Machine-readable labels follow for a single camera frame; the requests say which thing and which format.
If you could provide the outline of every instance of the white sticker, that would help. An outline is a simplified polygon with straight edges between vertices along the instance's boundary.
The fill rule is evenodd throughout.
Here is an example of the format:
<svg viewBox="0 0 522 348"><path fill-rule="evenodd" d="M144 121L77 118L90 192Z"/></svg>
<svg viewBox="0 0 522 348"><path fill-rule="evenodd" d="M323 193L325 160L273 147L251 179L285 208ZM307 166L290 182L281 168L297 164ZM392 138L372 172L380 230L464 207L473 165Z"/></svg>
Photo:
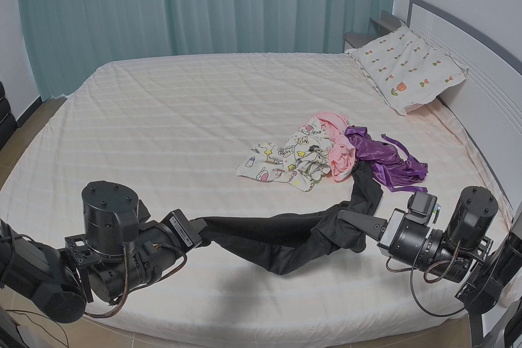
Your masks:
<svg viewBox="0 0 522 348"><path fill-rule="evenodd" d="M174 227L174 229L176 229L176 232L179 234L181 239L186 243L187 247L191 247L193 245L191 239L188 237L188 235L183 230L183 228L179 224L178 220L174 216L170 218L170 223L172 223L172 226Z"/></svg>

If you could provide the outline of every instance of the floral pillow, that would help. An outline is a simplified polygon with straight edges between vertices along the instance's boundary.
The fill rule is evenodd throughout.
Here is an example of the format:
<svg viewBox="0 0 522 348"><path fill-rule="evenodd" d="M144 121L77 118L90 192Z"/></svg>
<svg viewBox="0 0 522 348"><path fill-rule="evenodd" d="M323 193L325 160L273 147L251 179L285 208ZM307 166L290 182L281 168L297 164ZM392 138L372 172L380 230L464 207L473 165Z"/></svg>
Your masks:
<svg viewBox="0 0 522 348"><path fill-rule="evenodd" d="M388 106L403 116L466 79L467 68L448 51L427 44L406 26L346 52Z"/></svg>

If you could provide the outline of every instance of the floor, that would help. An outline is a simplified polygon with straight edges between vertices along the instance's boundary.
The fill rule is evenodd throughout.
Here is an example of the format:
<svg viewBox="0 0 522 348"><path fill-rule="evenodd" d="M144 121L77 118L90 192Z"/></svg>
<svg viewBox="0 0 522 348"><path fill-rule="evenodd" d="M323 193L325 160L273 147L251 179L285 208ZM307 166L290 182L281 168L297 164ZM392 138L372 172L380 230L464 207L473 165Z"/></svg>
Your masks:
<svg viewBox="0 0 522 348"><path fill-rule="evenodd" d="M6 145L0 150L0 187L9 176L12 168L20 159L23 151L29 146L36 134L45 126L47 121L54 115L56 110L65 101L65 98L49 99L43 103L38 110L27 120L27 122L15 131ZM15 294L11 289L5 287L0 290L0 305L4 309L22 309L39 312L38 309L24 297ZM29 322L22 315L13 314L16 320L27 325L38 334L42 335L52 346L63 346L45 334L41 328ZM37 324L45 327L51 334L61 341L65 337L59 327L48 320L32 315L31 319ZM88 319L63 325L69 338L71 348L87 348L93 346L104 346L111 348L180 348L172 341L149 337L135 332L123 331L101 325ZM442 325L402 335L394 335L375 339L367 342L339 345L336 348L470 348L471 340L469 334L469 320L463 317L458 320L447 320Z"/></svg>

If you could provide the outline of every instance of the purple garment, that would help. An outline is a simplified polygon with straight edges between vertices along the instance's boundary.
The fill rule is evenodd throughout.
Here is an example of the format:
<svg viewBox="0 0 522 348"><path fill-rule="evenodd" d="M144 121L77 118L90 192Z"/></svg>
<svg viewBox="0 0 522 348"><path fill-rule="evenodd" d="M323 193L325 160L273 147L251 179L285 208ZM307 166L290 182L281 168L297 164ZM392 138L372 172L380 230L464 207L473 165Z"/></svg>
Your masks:
<svg viewBox="0 0 522 348"><path fill-rule="evenodd" d="M411 186L421 182L427 175L427 164L417 161L399 141L382 134L382 138L402 149L408 156L403 161L397 149L390 143L374 141L367 128L349 126L344 132L348 141L356 148L356 158L368 161L372 166L373 177L390 191L423 191L427 188Z"/></svg>

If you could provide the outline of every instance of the black cloth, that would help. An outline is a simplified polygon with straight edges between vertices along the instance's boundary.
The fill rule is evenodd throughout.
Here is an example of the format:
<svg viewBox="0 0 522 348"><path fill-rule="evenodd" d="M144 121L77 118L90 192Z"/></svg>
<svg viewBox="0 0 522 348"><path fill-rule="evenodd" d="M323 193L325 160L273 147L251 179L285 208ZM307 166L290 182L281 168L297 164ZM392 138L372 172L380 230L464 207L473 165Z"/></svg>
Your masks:
<svg viewBox="0 0 522 348"><path fill-rule="evenodd" d="M383 191L365 161L356 163L352 176L351 200L341 201L323 212L285 213L270 218L203 217L207 226L199 235L204 245L214 241L227 251L278 275L288 274L310 260L340 248L362 252L366 248L365 235L337 219L337 213L345 209L373 215Z"/></svg>

